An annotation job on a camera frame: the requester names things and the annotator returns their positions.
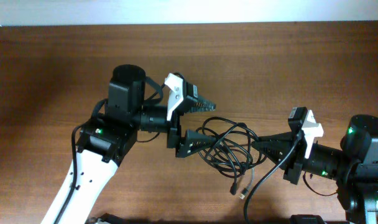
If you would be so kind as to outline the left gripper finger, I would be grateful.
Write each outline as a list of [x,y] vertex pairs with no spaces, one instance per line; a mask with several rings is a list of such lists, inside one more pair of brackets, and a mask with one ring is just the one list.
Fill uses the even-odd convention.
[[206,98],[198,95],[185,95],[179,102],[180,113],[197,113],[214,111],[216,109],[216,103],[207,100]]
[[186,130],[184,137],[178,138],[175,157],[185,158],[201,150],[211,147],[216,138],[192,130]]

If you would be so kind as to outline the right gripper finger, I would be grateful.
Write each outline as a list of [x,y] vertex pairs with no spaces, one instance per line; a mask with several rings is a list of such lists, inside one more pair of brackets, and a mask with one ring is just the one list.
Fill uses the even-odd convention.
[[[284,157],[290,152],[293,140],[264,140],[264,141],[253,141],[251,142],[251,147],[259,151],[261,154],[265,155],[266,158],[270,159],[273,163],[278,164]],[[290,157],[280,166],[281,169],[294,169],[294,155],[291,153]],[[251,164],[251,168],[262,164],[264,159],[259,162]]]
[[272,141],[292,142],[293,134],[291,132],[286,132],[286,133],[273,134],[270,136],[260,136],[259,141],[260,142],[272,142]]

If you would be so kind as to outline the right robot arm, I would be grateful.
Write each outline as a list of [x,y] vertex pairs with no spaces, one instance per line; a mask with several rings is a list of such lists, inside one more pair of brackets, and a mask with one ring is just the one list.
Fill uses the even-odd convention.
[[337,198],[351,223],[378,223],[378,117],[357,114],[350,119],[340,148],[307,142],[305,133],[263,136],[252,147],[297,184],[306,173],[334,180]]

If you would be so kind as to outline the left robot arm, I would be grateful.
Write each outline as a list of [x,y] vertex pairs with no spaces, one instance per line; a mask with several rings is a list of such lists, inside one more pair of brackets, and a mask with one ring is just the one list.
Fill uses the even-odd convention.
[[164,85],[170,89],[167,105],[161,105],[163,87],[139,66],[125,64],[113,70],[108,97],[72,131],[72,162],[43,223],[85,223],[99,194],[138,142],[139,131],[165,133],[167,147],[178,158],[216,142],[191,130],[183,133],[180,126],[184,114],[213,111],[216,105],[178,73],[169,73]]

